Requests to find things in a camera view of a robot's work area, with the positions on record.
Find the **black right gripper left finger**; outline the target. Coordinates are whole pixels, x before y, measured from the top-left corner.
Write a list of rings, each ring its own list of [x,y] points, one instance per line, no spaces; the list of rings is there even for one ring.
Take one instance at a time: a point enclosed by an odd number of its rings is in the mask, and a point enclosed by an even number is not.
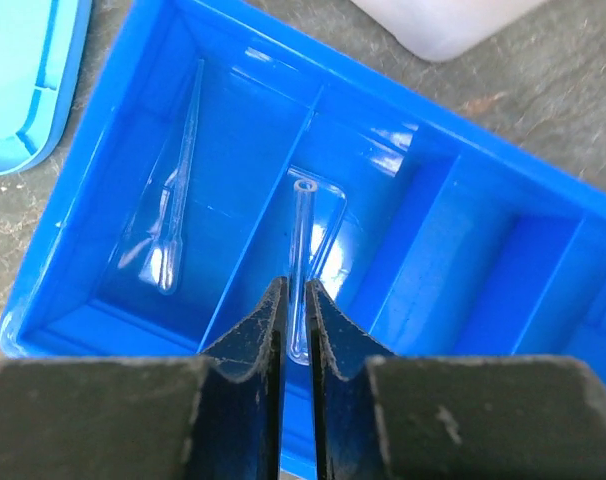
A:
[[[202,353],[0,362],[0,479],[275,479],[288,283]]]

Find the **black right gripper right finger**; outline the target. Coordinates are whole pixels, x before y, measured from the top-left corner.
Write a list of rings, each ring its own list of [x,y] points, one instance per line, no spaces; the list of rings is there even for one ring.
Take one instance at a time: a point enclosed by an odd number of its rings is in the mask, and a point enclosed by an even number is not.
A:
[[[568,356],[404,357],[306,286],[321,479],[606,479],[606,385]]]

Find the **clear plastic pipette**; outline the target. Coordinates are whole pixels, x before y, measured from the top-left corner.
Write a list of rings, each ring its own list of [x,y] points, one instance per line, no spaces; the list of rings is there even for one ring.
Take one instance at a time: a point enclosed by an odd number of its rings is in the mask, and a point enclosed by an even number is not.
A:
[[[163,223],[160,223],[158,235],[148,255],[153,284],[163,295],[174,293],[178,286],[183,250],[183,218],[198,131],[204,64],[202,58],[197,61],[193,85],[189,91],[190,98],[183,124],[177,167],[174,170],[173,181],[166,181],[162,190],[162,199],[165,200],[163,213],[169,214],[168,224],[163,227]]]

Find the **small clear glass tube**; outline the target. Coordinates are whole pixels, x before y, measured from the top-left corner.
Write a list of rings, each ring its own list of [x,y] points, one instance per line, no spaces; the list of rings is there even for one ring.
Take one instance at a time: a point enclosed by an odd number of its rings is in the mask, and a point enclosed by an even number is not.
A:
[[[318,185],[307,178],[294,182],[294,217],[289,256],[287,354],[299,365],[309,364],[305,320],[305,284],[310,262],[314,201]]]

